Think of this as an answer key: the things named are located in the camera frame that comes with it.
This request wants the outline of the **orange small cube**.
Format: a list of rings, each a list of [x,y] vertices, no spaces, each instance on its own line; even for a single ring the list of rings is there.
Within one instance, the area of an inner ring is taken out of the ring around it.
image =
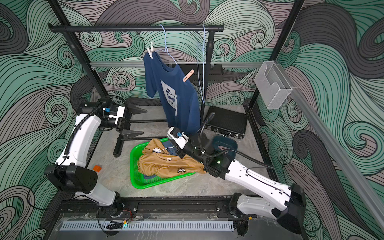
[[[95,165],[95,166],[93,167],[93,170],[94,170],[95,172],[99,173],[99,172],[102,170],[102,167],[99,166],[99,165]]]

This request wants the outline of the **green plastic basket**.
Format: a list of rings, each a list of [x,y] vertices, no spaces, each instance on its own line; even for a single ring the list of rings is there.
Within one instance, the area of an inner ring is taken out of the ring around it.
[[[138,161],[139,161],[139,158],[143,155],[142,151],[148,145],[148,143],[149,142],[142,143],[135,146],[130,153],[130,179],[133,187],[135,187],[136,189],[142,190],[142,189],[154,187],[154,186],[168,183],[184,177],[189,177],[195,174],[195,173],[186,173],[184,175],[176,176],[172,178],[160,178],[158,176],[155,176],[149,179],[145,178],[144,175],[138,171]]]

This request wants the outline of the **light blue wire hanger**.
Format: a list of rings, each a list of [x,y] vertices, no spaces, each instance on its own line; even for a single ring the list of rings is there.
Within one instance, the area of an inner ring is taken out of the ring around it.
[[[205,57],[206,57],[206,34],[207,34],[205,25],[203,25],[203,34],[204,34],[204,37],[203,37],[202,43],[200,44],[201,52],[202,52],[202,61],[201,61],[202,79],[200,79],[200,76],[198,76],[198,80],[200,81],[199,89],[200,89],[200,93],[201,93],[202,103],[204,104],[206,101],[206,91],[205,91],[204,84],[205,84],[205,64],[206,64],[206,61],[205,61]]]

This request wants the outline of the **clear mesh wall holder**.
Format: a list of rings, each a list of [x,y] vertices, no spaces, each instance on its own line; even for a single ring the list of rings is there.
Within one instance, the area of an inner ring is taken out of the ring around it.
[[[255,84],[268,110],[278,110],[292,92],[288,75],[282,65],[275,61],[262,63]]]

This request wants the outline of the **tan yellow t-shirt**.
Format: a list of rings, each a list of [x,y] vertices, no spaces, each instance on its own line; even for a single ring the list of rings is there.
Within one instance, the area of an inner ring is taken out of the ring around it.
[[[172,169],[171,171],[175,174],[175,177],[184,175],[186,173],[206,173],[202,163],[188,156],[184,157],[183,159],[179,157],[179,159],[175,161],[160,160],[160,163],[163,165],[168,165],[170,169]]]

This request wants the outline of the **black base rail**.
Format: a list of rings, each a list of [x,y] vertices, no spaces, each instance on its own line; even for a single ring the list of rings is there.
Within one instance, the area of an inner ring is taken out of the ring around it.
[[[249,216],[235,209],[234,196],[121,198],[116,205],[100,207],[90,200],[73,200],[59,207],[62,213],[96,213],[101,218],[140,219],[151,214],[208,214],[236,220]]]

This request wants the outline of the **black case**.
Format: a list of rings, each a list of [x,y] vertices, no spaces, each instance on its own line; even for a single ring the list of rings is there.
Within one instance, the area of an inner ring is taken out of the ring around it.
[[[231,110],[210,106],[207,117],[215,113],[215,116],[210,120],[205,129],[220,133],[227,137],[243,139],[247,129],[247,115],[234,112]]]

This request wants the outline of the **black clothes rack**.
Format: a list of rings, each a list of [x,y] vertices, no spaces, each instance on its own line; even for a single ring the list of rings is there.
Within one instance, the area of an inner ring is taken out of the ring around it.
[[[109,94],[97,71],[92,68],[92,63],[76,37],[75,32],[208,32],[206,60],[204,63],[204,71],[208,74],[211,69],[215,33],[224,31],[223,24],[208,26],[166,26],[164,28],[161,26],[54,26],[52,24],[48,24],[48,27],[51,32],[61,33],[65,37],[70,49],[81,63],[83,69],[86,71],[90,82],[102,98],[108,97]]]

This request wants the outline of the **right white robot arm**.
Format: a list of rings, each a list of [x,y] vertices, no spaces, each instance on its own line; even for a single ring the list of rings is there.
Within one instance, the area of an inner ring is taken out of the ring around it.
[[[257,194],[256,197],[234,194],[229,204],[232,215],[272,218],[286,230],[298,235],[304,234],[307,205],[304,189],[297,184],[288,186],[273,181],[256,173],[253,168],[247,168],[230,153],[234,152],[267,169],[271,169],[272,166],[240,151],[224,149],[217,152],[214,148],[208,147],[209,141],[204,129],[214,117],[215,113],[209,114],[199,132],[192,137],[188,137],[175,127],[168,130],[168,139],[176,148],[178,156],[182,158],[188,155],[203,164],[204,170],[211,176],[236,183]]]

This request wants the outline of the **dark teal plastic bin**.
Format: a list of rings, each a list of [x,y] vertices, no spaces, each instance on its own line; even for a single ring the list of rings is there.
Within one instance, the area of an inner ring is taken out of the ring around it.
[[[238,150],[238,143],[235,140],[222,135],[215,135],[211,141],[211,144],[211,154],[217,154],[228,149],[235,151]]]

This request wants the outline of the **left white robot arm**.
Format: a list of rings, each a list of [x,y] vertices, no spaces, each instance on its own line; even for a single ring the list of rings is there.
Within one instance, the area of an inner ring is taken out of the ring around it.
[[[123,106],[117,105],[110,97],[80,105],[64,151],[56,163],[44,171],[44,177],[58,190],[83,196],[100,207],[114,208],[117,215],[124,209],[120,194],[99,183],[97,172],[88,169],[87,162],[92,139],[98,130],[116,129],[123,140],[142,135],[140,131],[130,130],[129,118],[147,110],[128,103],[124,98],[120,100]]]

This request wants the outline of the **light blue t-shirt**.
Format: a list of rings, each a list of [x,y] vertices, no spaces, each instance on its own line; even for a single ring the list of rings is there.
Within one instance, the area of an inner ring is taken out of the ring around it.
[[[175,176],[172,169],[168,165],[161,164],[160,160],[175,161],[178,159],[176,149],[171,142],[152,139],[142,151],[138,161],[138,171],[143,174],[144,179],[172,178]]]

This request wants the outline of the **pink white clothespin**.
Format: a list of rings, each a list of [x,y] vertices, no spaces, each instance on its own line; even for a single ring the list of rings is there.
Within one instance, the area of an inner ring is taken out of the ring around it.
[[[194,70],[190,70],[186,75],[185,77],[183,78],[183,82],[186,82],[193,74],[194,74]]]

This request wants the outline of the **white wire hanger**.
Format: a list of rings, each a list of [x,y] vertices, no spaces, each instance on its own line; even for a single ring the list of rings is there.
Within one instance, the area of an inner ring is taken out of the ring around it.
[[[152,150],[153,153],[157,153],[157,154],[167,154],[167,155],[172,155],[172,156],[176,156],[176,152],[175,152],[175,148],[174,147],[166,147],[164,149],[158,149],[158,148],[154,148]]]

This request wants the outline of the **dark navy t-shirt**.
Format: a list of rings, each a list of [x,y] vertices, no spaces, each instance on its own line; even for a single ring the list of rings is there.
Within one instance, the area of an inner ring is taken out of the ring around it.
[[[145,54],[145,79],[147,95],[159,95],[169,127],[179,128],[187,135],[195,134],[201,127],[200,105],[197,92],[180,66],[165,65],[159,54]]]

